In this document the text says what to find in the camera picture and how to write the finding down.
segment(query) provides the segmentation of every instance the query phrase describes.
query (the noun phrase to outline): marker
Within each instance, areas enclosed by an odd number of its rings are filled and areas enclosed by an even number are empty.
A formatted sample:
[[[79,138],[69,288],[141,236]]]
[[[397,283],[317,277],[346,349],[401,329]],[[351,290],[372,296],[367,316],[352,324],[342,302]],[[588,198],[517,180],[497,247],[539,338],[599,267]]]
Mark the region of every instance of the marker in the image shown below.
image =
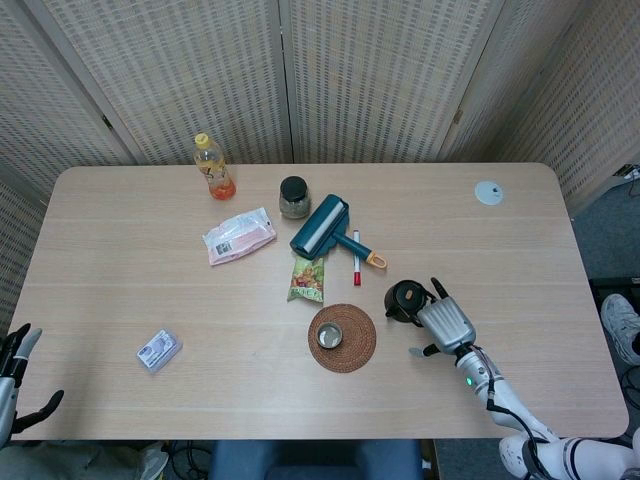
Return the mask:
[[[354,230],[353,231],[353,239],[360,243],[360,231],[359,230]],[[360,257],[358,257],[357,255],[353,256],[353,284],[356,287],[360,286]]]

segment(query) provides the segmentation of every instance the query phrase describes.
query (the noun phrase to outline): bottle label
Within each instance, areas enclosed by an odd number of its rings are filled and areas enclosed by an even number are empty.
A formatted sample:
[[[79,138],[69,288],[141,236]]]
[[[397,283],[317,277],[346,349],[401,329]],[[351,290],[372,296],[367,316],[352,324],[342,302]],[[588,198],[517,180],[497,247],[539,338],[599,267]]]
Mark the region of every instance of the bottle label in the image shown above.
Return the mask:
[[[212,170],[211,168],[200,168],[202,174],[207,178],[209,185],[220,185],[225,183],[227,179],[227,169],[222,167],[219,170]]]

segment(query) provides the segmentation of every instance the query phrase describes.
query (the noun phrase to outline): black jar lid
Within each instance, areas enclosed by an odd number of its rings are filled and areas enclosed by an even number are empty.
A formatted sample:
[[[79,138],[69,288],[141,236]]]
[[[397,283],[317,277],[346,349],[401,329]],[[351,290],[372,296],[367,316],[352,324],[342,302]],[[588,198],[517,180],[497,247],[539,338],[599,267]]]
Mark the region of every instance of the black jar lid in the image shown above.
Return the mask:
[[[428,300],[429,292],[422,285],[414,280],[402,280],[391,287],[384,297],[386,315],[399,322],[414,321],[415,315]]]
[[[287,177],[280,184],[280,193],[287,202],[299,202],[307,195],[307,182],[300,177]]]

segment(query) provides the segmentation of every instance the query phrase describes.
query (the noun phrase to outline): small metal cup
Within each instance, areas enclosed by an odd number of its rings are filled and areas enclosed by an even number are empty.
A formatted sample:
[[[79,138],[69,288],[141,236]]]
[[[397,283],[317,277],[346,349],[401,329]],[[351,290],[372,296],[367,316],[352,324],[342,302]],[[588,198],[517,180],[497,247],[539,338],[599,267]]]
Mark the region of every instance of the small metal cup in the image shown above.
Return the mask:
[[[337,323],[323,323],[318,327],[316,340],[322,348],[326,348],[327,350],[336,348],[340,345],[340,342],[342,342],[342,329]]]

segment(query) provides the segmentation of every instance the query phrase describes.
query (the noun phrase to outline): lint roller handle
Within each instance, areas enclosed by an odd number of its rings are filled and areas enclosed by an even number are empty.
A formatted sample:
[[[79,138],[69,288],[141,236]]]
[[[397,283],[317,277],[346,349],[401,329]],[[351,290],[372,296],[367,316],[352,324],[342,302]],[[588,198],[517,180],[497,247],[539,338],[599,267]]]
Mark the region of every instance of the lint roller handle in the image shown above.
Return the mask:
[[[383,257],[361,243],[356,242],[353,238],[349,238],[346,235],[337,232],[333,233],[333,237],[338,241],[338,243],[347,247],[368,264],[378,268],[387,268],[387,261]]]

